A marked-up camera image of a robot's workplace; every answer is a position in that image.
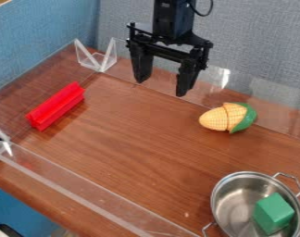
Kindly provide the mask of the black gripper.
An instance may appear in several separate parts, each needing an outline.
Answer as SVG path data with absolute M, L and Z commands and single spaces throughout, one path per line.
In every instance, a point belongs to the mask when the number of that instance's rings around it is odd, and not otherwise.
M 154 56 L 181 63 L 177 74 L 175 95 L 182 97 L 193 88 L 201 69 L 209 66 L 209 50 L 213 42 L 187 31 L 175 39 L 153 33 L 153 26 L 147 23 L 130 22 L 126 47 L 130 51 L 134 77 L 138 83 L 146 81 L 153 73 Z M 194 50 L 187 53 L 171 48 L 171 45 L 189 45 Z

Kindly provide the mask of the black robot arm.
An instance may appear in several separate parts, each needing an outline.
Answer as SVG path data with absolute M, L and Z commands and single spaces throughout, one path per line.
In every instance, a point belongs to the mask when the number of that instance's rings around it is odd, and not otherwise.
M 154 57 L 179 64 L 175 95 L 185 96 L 193 88 L 199 72 L 209 66 L 213 42 L 193 33 L 194 15 L 206 17 L 195 9 L 195 0 L 155 0 L 153 23 L 131 21 L 126 47 L 130 52 L 134 78 L 143 83 L 153 73 Z

